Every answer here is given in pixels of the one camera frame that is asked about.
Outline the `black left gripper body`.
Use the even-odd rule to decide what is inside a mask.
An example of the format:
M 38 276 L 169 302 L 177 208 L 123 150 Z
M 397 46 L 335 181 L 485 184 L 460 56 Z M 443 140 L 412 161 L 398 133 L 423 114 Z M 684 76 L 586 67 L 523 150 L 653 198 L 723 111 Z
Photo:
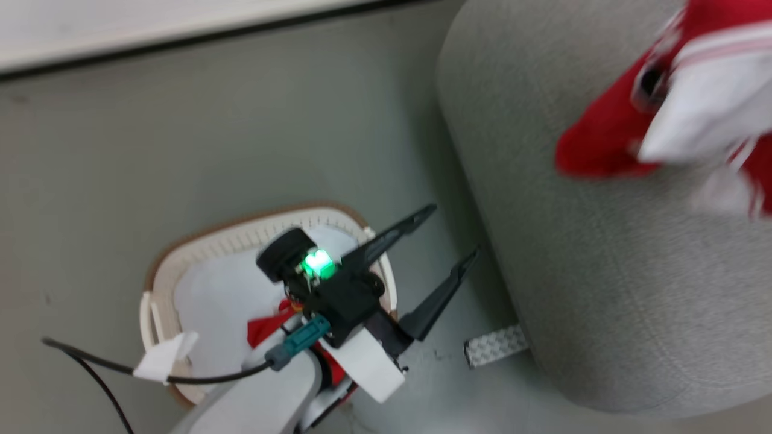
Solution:
M 302 305 L 305 323 L 283 343 L 267 351 L 275 371 L 317 341 L 330 351 L 340 368 L 379 403 L 405 383 L 393 357 L 365 327 L 370 318 L 388 319 L 380 299 L 385 286 L 368 269 L 344 272 L 340 261 L 320 249 L 300 228 L 281 234 L 257 256 L 259 269 L 274 283 L 283 283 Z

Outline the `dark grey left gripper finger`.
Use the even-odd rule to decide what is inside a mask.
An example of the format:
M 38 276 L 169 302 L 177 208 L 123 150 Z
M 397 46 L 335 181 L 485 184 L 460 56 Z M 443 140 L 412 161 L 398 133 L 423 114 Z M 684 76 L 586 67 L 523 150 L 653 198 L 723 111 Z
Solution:
M 446 310 L 447 305 L 453 299 L 466 275 L 472 269 L 479 258 L 481 247 L 479 245 L 468 256 L 455 264 L 448 277 L 422 300 L 417 307 L 400 319 L 400 329 L 412 341 L 424 341 L 428 333 Z
M 437 205 L 429 204 L 392 225 L 388 230 L 376 234 L 375 238 L 350 251 L 341 259 L 342 270 L 349 274 L 362 274 L 367 271 L 400 239 L 413 234 L 436 209 Z

